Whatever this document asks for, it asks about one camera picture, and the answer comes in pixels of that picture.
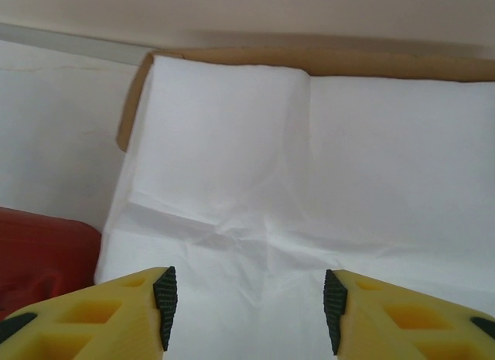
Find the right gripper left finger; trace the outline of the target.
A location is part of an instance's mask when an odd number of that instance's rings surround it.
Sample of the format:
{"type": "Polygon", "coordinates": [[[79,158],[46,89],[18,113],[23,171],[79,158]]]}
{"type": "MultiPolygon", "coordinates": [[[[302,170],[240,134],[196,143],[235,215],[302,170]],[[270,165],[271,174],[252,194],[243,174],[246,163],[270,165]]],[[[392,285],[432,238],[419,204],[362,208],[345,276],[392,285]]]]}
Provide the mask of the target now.
{"type": "Polygon", "coordinates": [[[1,322],[3,359],[161,359],[177,308],[174,267],[31,304],[1,322]]]}

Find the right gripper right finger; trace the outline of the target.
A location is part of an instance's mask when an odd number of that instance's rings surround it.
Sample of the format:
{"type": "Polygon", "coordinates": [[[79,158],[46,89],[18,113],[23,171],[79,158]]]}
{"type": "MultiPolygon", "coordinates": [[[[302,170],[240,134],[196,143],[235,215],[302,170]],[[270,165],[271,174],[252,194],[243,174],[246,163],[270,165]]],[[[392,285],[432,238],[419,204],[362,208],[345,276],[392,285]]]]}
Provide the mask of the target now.
{"type": "Polygon", "coordinates": [[[489,314],[346,270],[327,270],[323,309],[339,359],[492,359],[489,314]]]}

